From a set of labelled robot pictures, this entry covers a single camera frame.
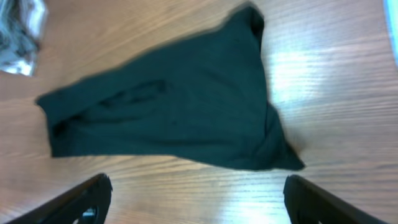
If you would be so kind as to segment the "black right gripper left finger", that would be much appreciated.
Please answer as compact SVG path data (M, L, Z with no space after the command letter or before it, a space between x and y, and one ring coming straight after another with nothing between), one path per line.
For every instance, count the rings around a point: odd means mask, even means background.
M109 177L100 173L8 224L102 224L108 214L112 191Z

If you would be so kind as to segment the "black t-shirt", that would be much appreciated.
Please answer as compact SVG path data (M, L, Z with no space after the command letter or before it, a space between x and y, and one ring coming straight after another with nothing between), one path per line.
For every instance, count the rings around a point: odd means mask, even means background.
M166 155L240 170L301 170L267 99L264 18L218 28L40 96L53 157Z

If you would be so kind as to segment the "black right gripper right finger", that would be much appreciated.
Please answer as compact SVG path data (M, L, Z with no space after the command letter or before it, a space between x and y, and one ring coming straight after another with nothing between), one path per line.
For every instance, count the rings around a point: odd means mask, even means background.
M284 203L293 224L386 224L299 175L286 178Z

